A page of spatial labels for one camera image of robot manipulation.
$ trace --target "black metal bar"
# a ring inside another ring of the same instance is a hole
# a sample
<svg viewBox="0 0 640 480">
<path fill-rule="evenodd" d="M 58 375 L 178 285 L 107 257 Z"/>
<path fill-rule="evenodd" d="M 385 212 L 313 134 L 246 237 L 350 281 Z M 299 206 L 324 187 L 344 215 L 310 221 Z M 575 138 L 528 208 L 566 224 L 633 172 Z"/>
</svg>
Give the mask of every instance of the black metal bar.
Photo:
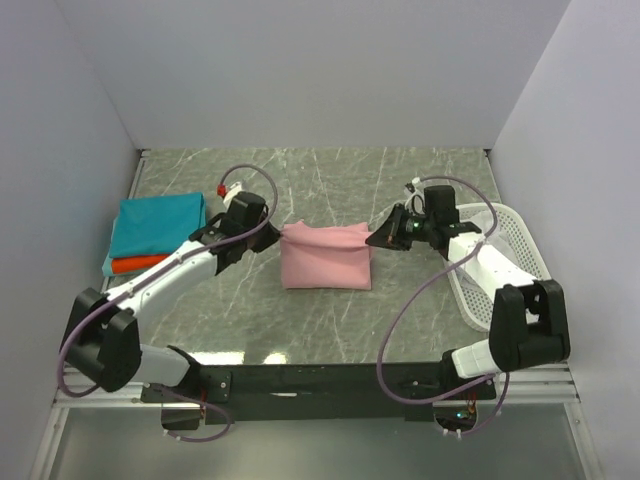
<svg viewBox="0 0 640 480">
<path fill-rule="evenodd" d="M 391 363 L 384 366 L 384 376 L 401 396 L 430 398 L 445 392 L 441 368 L 440 362 Z M 388 398 L 378 385 L 375 364 L 203 366 L 200 377 L 207 398 L 228 410 L 234 420 L 401 417 L 433 421 L 430 405 L 406 407 Z M 222 381 L 227 378 L 230 384 Z M 478 385 L 469 392 L 475 392 L 478 400 L 496 398 L 493 385 Z M 175 402 L 150 388 L 143 390 L 141 400 Z M 215 415 L 206 417 L 208 424 L 220 422 Z"/>
</svg>

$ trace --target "cable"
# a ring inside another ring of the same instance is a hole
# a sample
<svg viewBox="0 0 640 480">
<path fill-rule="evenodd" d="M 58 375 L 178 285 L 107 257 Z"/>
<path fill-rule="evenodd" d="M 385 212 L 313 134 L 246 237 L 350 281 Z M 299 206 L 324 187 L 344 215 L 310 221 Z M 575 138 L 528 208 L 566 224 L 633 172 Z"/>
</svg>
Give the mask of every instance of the cable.
<svg viewBox="0 0 640 480">
<path fill-rule="evenodd" d="M 489 414 L 489 416 L 487 418 L 485 418 L 482 421 L 482 423 L 480 423 L 480 425 L 476 425 L 471 430 L 467 430 L 466 432 L 461 432 L 461 435 L 463 437 L 466 436 L 466 435 L 474 434 L 478 430 L 486 427 L 487 425 L 489 425 L 491 423 L 491 421 L 496 417 L 496 415 L 498 415 L 498 412 L 502 408 L 502 404 L 504 403 L 505 398 L 507 398 L 507 390 L 509 390 L 509 382 L 510 382 L 510 380 L 511 380 L 511 375 L 509 374 L 509 372 L 505 373 L 504 386 L 502 387 L 502 393 L 500 394 L 500 398 L 498 399 L 498 403 L 496 403 L 496 406 L 493 407 L 493 410 L 491 410 L 491 413 Z"/>
<path fill-rule="evenodd" d="M 174 392 L 170 388 L 165 387 L 164 385 L 160 385 L 158 383 L 152 384 L 151 388 L 161 393 L 164 393 L 165 395 L 168 395 L 170 397 L 174 397 L 178 400 L 182 400 L 184 402 L 189 402 L 189 403 L 195 403 L 196 405 L 200 405 L 200 407 L 202 408 L 205 408 L 207 410 L 212 410 L 218 413 L 219 415 L 223 416 L 224 419 L 226 420 L 226 424 L 224 428 L 220 430 L 218 433 L 216 433 L 215 435 L 211 435 L 209 437 L 203 437 L 203 438 L 183 437 L 182 435 L 178 435 L 176 432 L 167 430 L 166 434 L 169 435 L 170 437 L 173 437 L 176 440 L 181 442 L 206 443 L 206 442 L 211 442 L 213 440 L 217 440 L 218 438 L 224 436 L 231 429 L 233 420 L 231 419 L 231 415 L 229 415 L 229 412 L 227 412 L 224 408 L 220 408 L 217 405 L 214 405 L 213 403 L 205 402 L 202 400 L 194 400 L 193 398 L 185 397 L 184 395 L 180 395 L 179 393 Z"/>
<path fill-rule="evenodd" d="M 219 248 L 219 247 L 222 247 L 224 245 L 228 245 L 230 243 L 235 243 L 235 242 L 239 242 L 241 240 L 244 240 L 245 238 L 248 238 L 251 235 L 254 235 L 255 233 L 259 232 L 263 227 L 265 227 L 269 223 L 269 221 L 273 217 L 273 214 L 275 213 L 276 208 L 278 206 L 278 187 L 276 186 L 276 183 L 273 180 L 273 178 L 271 178 L 271 176 L 265 170 L 263 170 L 261 167 L 258 167 L 256 165 L 252 165 L 252 164 L 249 164 L 249 163 L 240 163 L 238 165 L 235 165 L 235 166 L 229 168 L 226 172 L 224 172 L 222 174 L 222 178 L 220 179 L 220 184 L 224 184 L 224 181 L 227 179 L 229 174 L 231 174 L 235 170 L 238 170 L 238 169 L 241 169 L 241 168 L 249 168 L 251 170 L 255 170 L 258 173 L 260 173 L 269 182 L 269 184 L 271 185 L 271 189 L 273 190 L 273 207 L 267 213 L 267 215 L 264 218 L 264 220 L 262 220 L 262 222 L 260 222 L 257 226 L 255 226 L 251 230 L 248 230 L 248 231 L 246 231 L 246 232 L 244 232 L 244 233 L 242 233 L 240 235 L 236 235 L 235 237 L 225 238 L 224 240 L 220 240 L 218 242 L 213 242 L 213 243 L 210 243 L 208 245 L 204 245 L 202 247 L 194 248 L 193 250 L 190 250 L 189 252 L 185 253 L 182 256 L 182 261 L 187 260 L 187 259 L 193 257 L 194 255 L 198 255 L 199 253 L 209 251 L 212 248 Z M 60 354 L 58 355 L 58 365 L 57 365 L 57 368 L 56 368 L 56 377 L 57 377 L 57 380 L 58 380 L 58 388 L 60 388 L 60 390 L 62 390 L 62 392 L 65 395 L 67 395 L 69 397 L 72 397 L 72 398 L 82 398 L 82 397 L 85 397 L 85 396 L 89 395 L 90 393 L 95 392 L 98 389 L 98 385 L 93 385 L 92 387 L 89 387 L 87 390 L 84 390 L 82 392 L 74 392 L 74 391 L 69 389 L 69 386 L 66 384 L 66 382 L 64 380 L 64 364 L 65 364 L 67 355 L 69 354 L 69 350 L 71 349 L 71 346 L 80 337 L 80 335 L 82 334 L 82 331 L 85 329 L 85 327 L 87 325 L 89 325 L 93 320 L 95 320 L 98 316 L 100 316 L 104 311 L 106 311 L 109 308 L 111 308 L 111 307 L 117 305 L 118 303 L 122 302 L 125 298 L 127 298 L 130 295 L 135 294 L 136 292 L 138 292 L 141 289 L 145 288 L 147 285 L 150 285 L 151 283 L 155 282 L 156 280 L 158 280 L 159 278 L 163 277 L 169 271 L 171 271 L 173 268 L 175 268 L 176 266 L 178 266 L 180 264 L 181 264 L 181 261 L 179 261 L 178 259 L 175 259 L 172 262 L 169 262 L 167 265 L 162 267 L 160 270 L 155 272 L 153 275 L 149 275 L 147 278 L 145 278 L 144 280 L 141 280 L 139 283 L 134 285 L 129 291 L 124 292 L 124 293 L 122 293 L 120 295 L 117 295 L 116 297 L 114 297 L 114 298 L 110 299 L 109 301 L 107 301 L 105 304 L 103 304 L 100 307 L 98 307 L 93 312 L 89 313 L 89 315 L 87 315 L 84 319 L 82 319 L 82 321 L 71 331 L 71 333 L 69 334 L 69 336 L 65 340 L 64 344 L 62 345 L 62 348 L 60 349 Z"/>
<path fill-rule="evenodd" d="M 496 228 L 498 228 L 498 213 L 496 212 L 496 209 L 493 207 L 493 205 L 491 204 L 491 201 L 486 197 L 486 195 L 482 193 L 480 190 L 478 190 L 475 186 L 473 186 L 472 184 L 470 184 L 465 180 L 461 180 L 456 177 L 450 177 L 448 175 L 433 175 L 428 177 L 422 177 L 420 179 L 420 182 L 427 182 L 430 180 L 449 180 L 449 181 L 460 183 L 470 188 L 471 190 L 473 190 L 476 193 L 476 195 L 478 195 L 482 199 L 482 201 L 487 204 L 487 207 L 489 207 L 489 210 L 491 211 L 491 215 L 493 217 L 493 225 L 491 225 L 491 228 L 489 228 L 489 230 L 485 234 L 485 238 L 491 235 L 496 230 Z M 483 242 L 479 242 L 470 254 L 458 260 L 457 262 L 452 263 L 447 268 L 442 270 L 440 273 L 437 273 L 436 275 L 431 277 L 429 280 L 424 282 L 422 285 L 420 285 L 420 287 L 418 287 L 418 289 L 414 292 L 414 294 L 411 295 L 409 300 L 407 300 L 407 302 L 402 306 L 402 308 L 400 309 L 400 312 L 398 312 L 393 322 L 391 322 L 391 325 L 389 325 L 389 328 L 387 329 L 387 331 L 384 334 L 384 337 L 382 338 L 382 343 L 380 344 L 380 350 L 378 350 L 378 357 L 376 359 L 376 376 L 378 378 L 378 383 L 380 384 L 380 388 L 392 400 L 395 400 L 396 402 L 402 403 L 404 405 L 429 405 L 433 402 L 445 400 L 460 392 L 464 392 L 465 390 L 468 390 L 471 387 L 474 387 L 483 382 L 486 382 L 487 380 L 490 380 L 493 377 L 493 375 L 484 375 L 482 377 L 476 378 L 475 380 L 472 380 L 469 383 L 466 383 L 465 385 L 462 385 L 461 387 L 454 388 L 449 392 L 442 393 L 435 397 L 423 398 L 423 399 L 409 399 L 393 393 L 385 383 L 384 376 L 382 375 L 382 362 L 384 360 L 384 352 L 387 349 L 387 344 L 389 343 L 389 339 L 391 338 L 393 331 L 395 330 L 398 323 L 400 323 L 400 319 L 405 314 L 409 306 L 418 297 L 418 295 L 420 295 L 424 290 L 426 290 L 431 285 L 433 285 L 437 280 L 444 277 L 449 272 L 453 272 L 456 268 L 460 267 L 464 263 L 471 260 L 474 256 L 476 256 L 480 251 L 480 249 L 482 248 L 482 245 L 483 245 Z"/>
</svg>

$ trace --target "floor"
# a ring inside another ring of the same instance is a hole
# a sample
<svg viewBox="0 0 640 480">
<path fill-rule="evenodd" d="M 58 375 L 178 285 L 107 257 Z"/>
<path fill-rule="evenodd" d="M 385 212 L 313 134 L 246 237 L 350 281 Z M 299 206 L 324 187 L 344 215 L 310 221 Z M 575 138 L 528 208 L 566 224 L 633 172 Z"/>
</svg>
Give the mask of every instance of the floor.
<svg viewBox="0 0 640 480">
<path fill-rule="evenodd" d="M 375 229 L 403 186 L 417 175 L 448 174 L 472 182 L 491 200 L 500 197 L 481 149 L 315 148 L 151 150 L 136 197 L 202 191 L 212 215 L 220 175 L 231 165 L 263 166 L 280 191 L 274 224 L 304 219 L 310 226 L 367 222 Z M 238 172 L 251 190 L 271 194 L 255 172 Z M 475 202 L 456 186 L 459 203 Z M 371 362 L 381 336 L 411 293 L 443 267 L 424 244 L 410 252 L 376 250 L 371 291 L 284 290 L 279 247 L 245 255 L 222 275 L 179 298 L 163 318 L 149 325 L 143 341 L 175 345 L 204 363 Z M 445 350 L 484 335 L 462 320 L 449 282 L 424 292 L 407 312 L 388 348 L 389 361 L 439 360 Z"/>
</svg>

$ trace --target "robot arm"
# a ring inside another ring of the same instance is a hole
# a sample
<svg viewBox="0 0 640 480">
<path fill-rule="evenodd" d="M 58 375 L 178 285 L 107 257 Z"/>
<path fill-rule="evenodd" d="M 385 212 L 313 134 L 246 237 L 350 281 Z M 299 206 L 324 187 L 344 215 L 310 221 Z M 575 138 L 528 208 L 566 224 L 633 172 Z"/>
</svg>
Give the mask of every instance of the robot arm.
<svg viewBox="0 0 640 480">
<path fill-rule="evenodd" d="M 402 204 L 395 205 L 367 243 L 409 250 L 413 241 L 428 242 L 446 260 L 455 263 L 484 241 L 476 225 L 460 222 L 452 187 L 426 188 L 424 207 L 423 214 L 416 214 Z M 490 245 L 483 245 L 459 268 L 493 299 L 494 308 L 488 339 L 447 352 L 443 357 L 450 377 L 470 379 L 568 358 L 564 294 L 556 281 L 536 279 Z"/>
<path fill-rule="evenodd" d="M 191 287 L 238 262 L 247 250 L 262 252 L 278 241 L 279 232 L 267 224 L 244 241 L 207 248 L 207 245 L 255 228 L 265 218 L 265 200 L 235 187 L 225 197 L 227 212 L 194 232 L 164 261 L 104 294 L 87 289 L 78 295 L 63 342 L 90 312 L 130 292 L 117 306 L 104 311 L 83 330 L 69 350 L 67 361 L 71 365 L 107 392 L 116 391 L 130 381 L 169 387 L 197 382 L 189 373 L 197 370 L 197 362 L 175 347 L 140 344 L 139 329 L 161 317 Z"/>
</svg>

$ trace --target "orange cloth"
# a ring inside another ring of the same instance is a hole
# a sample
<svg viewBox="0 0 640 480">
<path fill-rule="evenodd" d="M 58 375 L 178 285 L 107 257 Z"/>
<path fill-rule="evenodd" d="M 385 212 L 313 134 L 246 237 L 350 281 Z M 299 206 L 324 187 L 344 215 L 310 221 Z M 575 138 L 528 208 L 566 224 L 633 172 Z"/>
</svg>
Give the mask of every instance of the orange cloth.
<svg viewBox="0 0 640 480">
<path fill-rule="evenodd" d="M 157 265 L 169 255 L 139 255 L 137 257 L 114 258 L 111 260 L 111 270 L 114 275 L 136 272 Z"/>
</svg>

